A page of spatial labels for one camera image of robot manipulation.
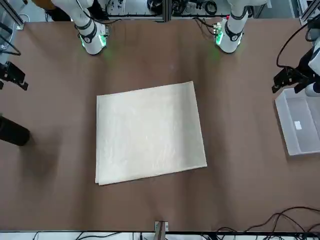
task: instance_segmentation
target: black cylinder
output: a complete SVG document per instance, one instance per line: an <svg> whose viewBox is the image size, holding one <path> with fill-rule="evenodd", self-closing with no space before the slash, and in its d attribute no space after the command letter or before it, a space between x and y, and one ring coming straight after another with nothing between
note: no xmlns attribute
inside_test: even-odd
<svg viewBox="0 0 320 240"><path fill-rule="evenodd" d="M25 145L30 138L30 131L9 119L0 116L0 140L18 146Z"/></svg>

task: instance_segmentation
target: cable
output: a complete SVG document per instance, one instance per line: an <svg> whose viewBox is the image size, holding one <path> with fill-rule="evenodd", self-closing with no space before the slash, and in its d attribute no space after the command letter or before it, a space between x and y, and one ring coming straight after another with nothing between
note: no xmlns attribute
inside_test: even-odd
<svg viewBox="0 0 320 240"><path fill-rule="evenodd" d="M314 229L314 228L316 228L316 227L318 227L318 226L320 226L320 223L316 223L316 224L312 225L312 226L307 230L307 232L309 233L312 229Z"/></svg>
<svg viewBox="0 0 320 240"><path fill-rule="evenodd" d="M264 5L262 6L260 12L258 13L258 16L256 16L256 19L258 19L258 18L260 17L260 15L261 15L261 13L262 13L262 10L265 8L266 5L267 5L267 4L264 4Z"/></svg>
<svg viewBox="0 0 320 240"><path fill-rule="evenodd" d="M76 3L78 4L78 6L81 8L81 10L83 11L83 13L84 13L88 18L92 19L93 21L95 21L95 22L97 22L97 23L99 23L99 24L111 25L111 24L114 24L115 22L121 20L121 19L116 19L116 20L111 21L111 22L102 22L102 21L99 21L99 20L95 19L94 17L92 17L92 16L90 16L90 15L88 15L88 14L86 13L86 11L84 10L84 8L83 8L82 5L80 4L79 0L76 0Z"/></svg>
<svg viewBox="0 0 320 240"><path fill-rule="evenodd" d="M11 44L11 42L9 42L7 39L5 39L1 34L0 34L0 38L2 40L4 40L6 43L8 43L14 50L16 50L16 52L12 52L12 51L5 51L5 50L0 50L0 54L11 54L11 55L16 55L16 56L20 56L21 52Z"/></svg>
<svg viewBox="0 0 320 240"><path fill-rule="evenodd" d="M315 16L314 18L312 18L309 22L305 23L304 25L302 25L297 31L294 32L294 34L292 34L291 37L289 37L289 39L285 42L285 44L283 45L283 47L281 48L277 58L276 58L276 65L279 68L290 68L290 69L294 69L291 66L286 66L286 65L280 65L279 64L279 58L282 54L282 52L284 51L284 49L286 48L286 46L288 45L288 43L295 37L295 35L297 35L302 29L304 29L308 24L313 23L314 21L316 21L318 18L320 17L320 14L318 14L317 16Z"/></svg>
<svg viewBox="0 0 320 240"><path fill-rule="evenodd" d="M77 236L75 240L78 240L78 239L81 237L81 235L82 235L82 234L84 234L84 233L85 233L84 231L83 231L83 232L81 232L81 233L80 233L80 235L79 235L79 236Z"/></svg>
<svg viewBox="0 0 320 240"><path fill-rule="evenodd" d="M35 233L35 235L33 236L32 240L35 240L36 239L36 236L38 235L38 231Z"/></svg>
<svg viewBox="0 0 320 240"><path fill-rule="evenodd" d="M30 22L30 17L27 14L21 13L21 14L19 14L19 16L26 16L28 18L28 22ZM11 41L12 41L12 38L14 36L14 31L15 31L15 22L13 22L13 25L12 25L12 34L10 36L9 43L11 43ZM3 45L4 50L7 50L9 43L7 43L6 45Z"/></svg>
<svg viewBox="0 0 320 240"><path fill-rule="evenodd" d="M111 234L106 235L106 236L88 235L88 236L83 236L83 237L77 238L77 240L82 240L82 239L87 239L87 238L103 239L103 238L107 238L107 237L110 237L110 236L113 236L113 235L116 235L116 234L121 234L121 232L114 232L114 233L111 233Z"/></svg>
<svg viewBox="0 0 320 240"><path fill-rule="evenodd" d="M208 28L212 28L212 29L214 28L213 25L206 23L206 21L201 20L199 17L194 17L193 19L200 21L203 25L207 26Z"/></svg>
<svg viewBox="0 0 320 240"><path fill-rule="evenodd" d="M309 28L307 31L306 31L306 33L305 33L305 40L307 41L307 42L314 42L314 41L316 41L318 38L316 37L316 38L308 38L308 34L310 33L310 30L311 30L311 28Z"/></svg>
<svg viewBox="0 0 320 240"><path fill-rule="evenodd" d="M285 217L287 218L288 220L290 220L291 222L293 222L295 225L297 225L303 233L309 233L312 229L320 226L320 223L317 223L317 224L314 224L312 225L307 231L305 231L305 229L299 224L297 223L294 219L292 219L291 217L289 217L288 215L286 215L285 213L288 212L288 211L291 211L291 210L309 210L311 212L316 212L318 214L320 214L320 209L316 209L316 208L312 208L312 207L307 207L307 206L293 206L293 207L289 207L289 208L286 208L285 210L281 211L281 212L276 212L274 214L272 214L264 223L261 223L261 224L256 224L256 225L253 225L253 226L250 226L249 228L247 228L245 231L236 231L230 227L220 227L217 232L223 230L223 229L226 229L226 230L230 230L231 232L234 232L234 233L240 233L240 234L245 234L246 232L252 230L252 229L255 229L255 228L260 228L262 226L265 226L267 225L274 217L276 217L276 220L274 222L274 226L272 228L272 231L270 232L270 234L268 236L266 236L263 240L270 240L272 238L275 238L275 237L278 237L280 240L283 240L283 238L280 236L280 235L273 235L276 231L276 228L277 228L277 224L278 224L278 221L280 219L280 217ZM320 240L320 234L316 234L316 233L313 233L315 237L317 237L319 240ZM294 236L294 238L296 240L304 240L305 239L305 235L297 235L297 236Z"/></svg>
<svg viewBox="0 0 320 240"><path fill-rule="evenodd" d="M195 23L197 24L197 26L199 27L200 31L201 31L201 34L203 36L204 39L206 40L212 40L212 36L209 36L207 34L205 34L203 28L202 28L202 23L201 25L199 24L199 22L195 19Z"/></svg>
<svg viewBox="0 0 320 240"><path fill-rule="evenodd" d="M28 18L28 22L30 22L30 17L27 14L21 13L19 16L26 16Z"/></svg>

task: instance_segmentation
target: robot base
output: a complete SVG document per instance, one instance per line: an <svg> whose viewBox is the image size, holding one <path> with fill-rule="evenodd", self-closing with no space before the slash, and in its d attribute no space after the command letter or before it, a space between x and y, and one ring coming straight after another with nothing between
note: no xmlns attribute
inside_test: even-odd
<svg viewBox="0 0 320 240"><path fill-rule="evenodd" d="M86 52L90 55L97 55L107 45L107 38L109 33L109 27L101 23L95 22L97 31L91 42L86 42L86 39L82 39L82 46Z"/></svg>

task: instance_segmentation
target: table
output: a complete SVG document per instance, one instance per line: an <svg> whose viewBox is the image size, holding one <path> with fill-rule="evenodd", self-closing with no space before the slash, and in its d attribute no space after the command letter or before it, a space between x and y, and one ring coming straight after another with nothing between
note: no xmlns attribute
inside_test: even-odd
<svg viewBox="0 0 320 240"><path fill-rule="evenodd" d="M0 142L0 229L152 231L163 220L170 231L244 230L287 207L320 208L320 158L286 155L271 91L278 52L299 26L249 20L238 51L223 54L194 20L120 21L108 49L90 56L72 23L26 23L11 60L29 89L7 83L0 109L33 139ZM309 47L303 32L280 61L295 66ZM96 95L190 80L208 167L95 184ZM285 220L277 230L295 231Z"/></svg>

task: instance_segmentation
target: black cable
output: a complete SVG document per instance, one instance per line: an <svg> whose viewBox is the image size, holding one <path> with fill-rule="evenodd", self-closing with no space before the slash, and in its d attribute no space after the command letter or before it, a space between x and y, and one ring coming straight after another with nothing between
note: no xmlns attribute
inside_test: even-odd
<svg viewBox="0 0 320 240"><path fill-rule="evenodd" d="M316 37L316 38L308 38L308 34L310 33L310 30L311 30L311 28L309 28L307 31L306 31L306 33L305 33L305 40L307 41L307 42L314 42L314 41L316 41L318 38Z"/></svg>
<svg viewBox="0 0 320 240"><path fill-rule="evenodd" d="M214 31L210 31L210 29L209 29L209 27L208 27L207 25L206 25L205 27L206 27L206 29L208 30L208 32L209 32L211 35L214 35Z"/></svg>
<svg viewBox="0 0 320 240"><path fill-rule="evenodd" d="M320 223L316 223L316 224L312 225L312 226L307 230L307 232L309 233L312 229L314 229L314 228L316 228L316 227L318 227L318 226L320 226Z"/></svg>
<svg viewBox="0 0 320 240"><path fill-rule="evenodd" d="M206 21L201 20L199 17L194 17L193 19L200 21L203 25L207 26L208 28L214 28L213 25L206 23Z"/></svg>
<svg viewBox="0 0 320 240"><path fill-rule="evenodd" d="M301 230L302 232L306 232L305 229L299 224L297 223L294 219L292 219L291 217L287 216L285 213L288 212L288 211L291 211L291 210L298 210L298 209L303 209L303 210L309 210L309 211L312 211L312 212L316 212L316 213L319 213L320 214L320 209L316 209L316 208L312 208L312 207L308 207L308 206L293 206L293 207L289 207L289 208L286 208L285 210L281 211L281 212L276 212L274 214L272 214L264 223L261 223L261 224L256 224L256 225L253 225L253 226L250 226L249 228L247 228L245 231L241 231L241 232L238 232L230 227L220 227L217 232L223 230L223 229L226 229L226 230L230 230L231 232L234 232L234 233L241 233L241 234L245 234L246 232L252 230L252 229L255 229L255 228L260 228L260 227L263 227L265 225L267 225L274 217L276 217L276 220L274 222L274 226L273 226L273 229L272 229L272 232L270 233L270 235L266 236L265 239L267 240L270 240L271 237L272 237L272 234L275 232L276 230L276 227L277 227L277 224L278 224L278 221L280 219L281 216L289 219L290 221L292 221L294 224L296 224ZM317 223L313 226L311 226L309 228L309 231L311 231L313 228L317 227L317 226L320 226L320 223Z"/></svg>
<svg viewBox="0 0 320 240"><path fill-rule="evenodd" d="M38 235L38 231L35 233L35 235L33 236L32 240L35 240L36 239L36 236Z"/></svg>
<svg viewBox="0 0 320 240"><path fill-rule="evenodd" d="M17 52L12 52L12 51L5 51L5 50L1 50L0 54L11 54L11 55L16 55L16 56L20 56L21 52L11 44L11 42L9 42L7 39L5 39L1 34L0 34L0 38L2 40L4 40L7 44L9 44L14 50L16 50Z"/></svg>
<svg viewBox="0 0 320 240"><path fill-rule="evenodd" d="M97 22L97 23L99 23L99 24L111 25L111 24L114 24L115 22L121 20L121 19L116 19L116 20L110 21L110 22L102 22L102 21L100 21L100 20L98 20L98 19L95 19L94 17L90 16L89 14L87 14L86 11L83 9L83 7L80 5L79 1L78 1L78 0L75 0L75 1L76 1L76 3L78 4L78 6L81 8L81 10L83 11L83 13L84 13L88 18L90 18L91 20L93 20L93 21L95 21L95 22Z"/></svg>
<svg viewBox="0 0 320 240"><path fill-rule="evenodd" d="M82 236L82 234L84 234L85 232L83 231L83 232L81 232L80 234L79 234L79 236L77 236L76 237L76 239L75 240L78 240L81 236Z"/></svg>
<svg viewBox="0 0 320 240"><path fill-rule="evenodd" d="M212 38L212 36L209 36L209 35L207 35L205 32L204 32L204 30L203 30L203 28L202 28L202 23L201 23L201 25L200 25L200 23L195 19L195 23L197 24L197 26L199 27L199 29L200 29L200 31L201 31L201 34L202 34L202 36L203 36L203 38L204 39L207 39L207 40L212 40L213 38Z"/></svg>
<svg viewBox="0 0 320 240"><path fill-rule="evenodd" d="M284 49L286 48L286 46L288 45L288 43L294 38L295 35L297 35L302 29L304 29L308 24L313 23L314 21L316 21L318 18L320 17L320 14L318 14L317 16L315 16L314 18L312 18L309 22L305 23L304 25L302 25L297 31L294 32L294 34L292 34L291 37L289 37L289 39L285 42L285 44L283 45L283 47L281 48L277 58L276 58L276 65L279 68L290 68L290 69L294 69L293 67L290 66L286 66L286 65L280 65L279 64L279 58L280 55L282 54L282 52L284 51Z"/></svg>
<svg viewBox="0 0 320 240"><path fill-rule="evenodd" d="M264 4L264 5L262 6L261 11L258 13L258 16L256 16L256 19L258 19L258 18L260 17L260 15L261 15L261 13L262 13L262 10L265 8L266 5L267 5L267 4Z"/></svg>
<svg viewBox="0 0 320 240"><path fill-rule="evenodd" d="M114 232L114 233L111 233L111 234L106 235L106 236L88 235L88 236L80 237L80 238L78 238L77 240L82 240L82 239L87 239L87 238L98 238L98 239L103 239L103 238L107 238L107 237L110 237L110 236L113 236L113 235L116 235L116 234L120 234L120 233L121 233L121 232Z"/></svg>

